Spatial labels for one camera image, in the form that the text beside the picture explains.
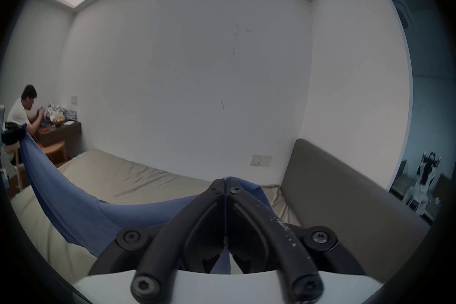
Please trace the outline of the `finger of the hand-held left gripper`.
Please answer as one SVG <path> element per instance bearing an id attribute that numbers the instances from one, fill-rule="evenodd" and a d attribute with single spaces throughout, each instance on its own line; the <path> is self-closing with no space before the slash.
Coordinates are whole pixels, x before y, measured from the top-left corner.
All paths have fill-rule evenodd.
<path id="1" fill-rule="evenodd" d="M 14 145 L 20 142 L 27 134 L 27 125 L 18 125 L 13 122 L 6 122 L 4 126 L 4 145 Z"/>

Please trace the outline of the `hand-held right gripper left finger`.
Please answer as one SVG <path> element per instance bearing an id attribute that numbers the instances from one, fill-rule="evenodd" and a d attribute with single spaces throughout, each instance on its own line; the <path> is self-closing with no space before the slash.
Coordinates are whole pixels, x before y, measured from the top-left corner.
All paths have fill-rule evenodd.
<path id="1" fill-rule="evenodd" d="M 224 180 L 187 204 L 145 250 L 130 285 L 136 301 L 170 298 L 177 270 L 208 274 L 225 247 Z"/>

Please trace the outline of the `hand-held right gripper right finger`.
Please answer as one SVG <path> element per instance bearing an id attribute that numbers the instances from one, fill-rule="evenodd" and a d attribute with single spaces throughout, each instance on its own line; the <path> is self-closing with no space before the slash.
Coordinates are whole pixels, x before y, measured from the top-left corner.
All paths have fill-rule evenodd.
<path id="1" fill-rule="evenodd" d="M 324 285 L 293 230 L 234 178 L 227 178 L 227 249 L 243 274 L 279 271 L 292 303 L 315 303 Z"/>

